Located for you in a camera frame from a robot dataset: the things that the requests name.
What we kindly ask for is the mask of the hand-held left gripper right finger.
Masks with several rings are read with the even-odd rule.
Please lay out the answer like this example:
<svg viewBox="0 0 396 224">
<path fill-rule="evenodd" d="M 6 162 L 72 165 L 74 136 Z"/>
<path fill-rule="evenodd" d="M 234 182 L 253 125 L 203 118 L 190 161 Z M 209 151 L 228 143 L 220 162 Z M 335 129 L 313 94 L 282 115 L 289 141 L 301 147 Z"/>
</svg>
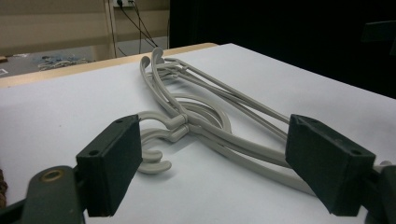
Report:
<svg viewBox="0 0 396 224">
<path fill-rule="evenodd" d="M 340 217 L 359 213 L 362 180 L 374 161 L 374 153 L 324 123 L 290 116 L 286 162 L 330 213 Z"/>
</svg>

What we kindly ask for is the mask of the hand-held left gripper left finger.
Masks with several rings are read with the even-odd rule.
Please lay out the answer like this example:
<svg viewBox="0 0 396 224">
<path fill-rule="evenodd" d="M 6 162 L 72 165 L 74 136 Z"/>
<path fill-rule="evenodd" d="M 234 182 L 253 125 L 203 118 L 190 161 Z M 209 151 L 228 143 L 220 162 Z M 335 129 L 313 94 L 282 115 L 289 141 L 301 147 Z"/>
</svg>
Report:
<svg viewBox="0 0 396 224">
<path fill-rule="evenodd" d="M 77 154 L 90 217 L 115 215 L 142 160 L 137 115 L 116 119 Z"/>
</svg>

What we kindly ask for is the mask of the brown wicker basket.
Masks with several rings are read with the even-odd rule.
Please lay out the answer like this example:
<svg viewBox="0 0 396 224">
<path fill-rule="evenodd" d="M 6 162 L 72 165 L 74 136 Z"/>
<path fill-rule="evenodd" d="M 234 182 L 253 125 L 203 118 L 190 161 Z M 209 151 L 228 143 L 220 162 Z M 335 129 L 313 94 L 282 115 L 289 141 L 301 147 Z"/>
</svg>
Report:
<svg viewBox="0 0 396 224">
<path fill-rule="evenodd" d="M 0 169 L 0 208 L 7 206 L 7 182 L 4 179 L 3 170 Z"/>
</svg>

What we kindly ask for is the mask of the tangled pale heap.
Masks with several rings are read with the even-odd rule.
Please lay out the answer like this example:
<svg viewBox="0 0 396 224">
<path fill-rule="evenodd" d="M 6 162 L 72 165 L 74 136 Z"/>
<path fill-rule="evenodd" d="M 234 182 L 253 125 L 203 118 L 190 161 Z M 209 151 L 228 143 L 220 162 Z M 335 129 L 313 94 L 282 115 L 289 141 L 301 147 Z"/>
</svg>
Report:
<svg viewBox="0 0 396 224">
<path fill-rule="evenodd" d="M 76 55 L 45 55 L 41 58 L 37 68 L 39 71 L 47 71 L 89 62 L 90 61 L 86 58 L 81 58 Z"/>
</svg>

